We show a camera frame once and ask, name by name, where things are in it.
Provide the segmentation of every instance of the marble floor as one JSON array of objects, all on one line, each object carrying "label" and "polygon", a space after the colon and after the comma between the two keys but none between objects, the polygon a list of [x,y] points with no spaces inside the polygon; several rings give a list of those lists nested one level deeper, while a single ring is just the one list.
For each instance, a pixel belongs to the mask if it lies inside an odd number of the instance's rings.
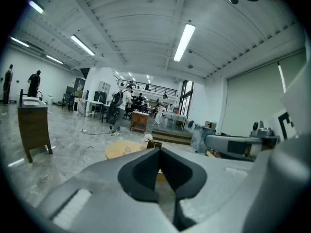
[{"label": "marble floor", "polygon": [[[80,172],[85,167],[106,160],[105,149],[111,143],[129,140],[142,143],[143,133],[129,131],[129,127],[121,126],[119,137],[110,134],[89,135],[87,133],[107,133],[108,123],[101,123],[91,117],[74,116],[73,112],[56,105],[48,107],[48,127],[53,155],[49,155],[44,147],[31,151],[33,163],[29,164],[23,150],[17,118],[17,106],[0,105],[0,156],[6,174],[17,193],[30,205],[36,207],[42,199],[58,185]],[[151,133],[154,120],[148,120],[146,133]],[[190,151],[190,146],[163,142],[163,147]],[[173,191],[167,183],[157,183],[161,208],[171,219]]]}]

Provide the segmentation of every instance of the white shirt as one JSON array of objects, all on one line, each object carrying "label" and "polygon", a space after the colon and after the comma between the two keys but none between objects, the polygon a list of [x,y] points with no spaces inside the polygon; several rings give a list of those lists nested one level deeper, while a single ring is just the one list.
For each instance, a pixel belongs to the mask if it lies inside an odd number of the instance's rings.
[{"label": "white shirt", "polygon": [[159,99],[159,103],[168,104],[169,100],[167,98]]},{"label": "white shirt", "polygon": [[122,98],[122,103],[120,104],[119,108],[121,110],[125,110],[125,106],[127,104],[128,99],[131,99],[131,93],[126,89],[123,89],[121,92],[123,92],[123,98]]}]

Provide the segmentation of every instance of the step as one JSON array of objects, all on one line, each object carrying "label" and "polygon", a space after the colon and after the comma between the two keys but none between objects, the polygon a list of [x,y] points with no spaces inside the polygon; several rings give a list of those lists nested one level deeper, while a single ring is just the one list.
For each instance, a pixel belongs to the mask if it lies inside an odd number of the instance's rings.
[{"label": "step", "polygon": [[152,133],[152,137],[154,140],[177,143],[177,144],[184,144],[184,145],[190,145],[190,142],[191,142],[191,139],[176,138],[176,137],[171,137],[171,136],[156,134],[156,133]]},{"label": "step", "polygon": [[165,135],[165,136],[171,136],[175,138],[182,138],[182,139],[192,139],[192,134],[186,134],[182,132],[168,132],[168,131],[160,131],[160,130],[152,130],[152,134],[160,134],[160,135]]}]

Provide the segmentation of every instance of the large window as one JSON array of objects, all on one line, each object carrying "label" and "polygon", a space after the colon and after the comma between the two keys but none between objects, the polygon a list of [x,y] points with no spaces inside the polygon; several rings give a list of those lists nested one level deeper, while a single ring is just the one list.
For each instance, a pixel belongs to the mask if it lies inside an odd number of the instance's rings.
[{"label": "large window", "polygon": [[193,82],[185,80],[180,96],[180,111],[179,113],[184,116],[188,116],[190,103],[193,94]]}]

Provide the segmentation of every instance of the railing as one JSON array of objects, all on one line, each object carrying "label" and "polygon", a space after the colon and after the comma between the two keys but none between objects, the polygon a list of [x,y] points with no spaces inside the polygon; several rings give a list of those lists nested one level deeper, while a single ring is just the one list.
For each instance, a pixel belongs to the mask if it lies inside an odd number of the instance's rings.
[{"label": "railing", "polygon": [[[119,80],[116,76],[115,76],[115,80],[117,81],[118,85],[121,85],[123,83],[125,87],[127,87],[128,85],[131,85],[133,88],[141,89],[141,90],[146,90],[146,86],[148,85],[147,83],[134,82],[130,80]],[[176,92],[177,92],[177,90],[165,88],[165,87],[157,86],[153,84],[149,84],[148,91],[154,91],[154,92],[161,93],[163,95],[166,94],[170,96],[176,96]]]}]

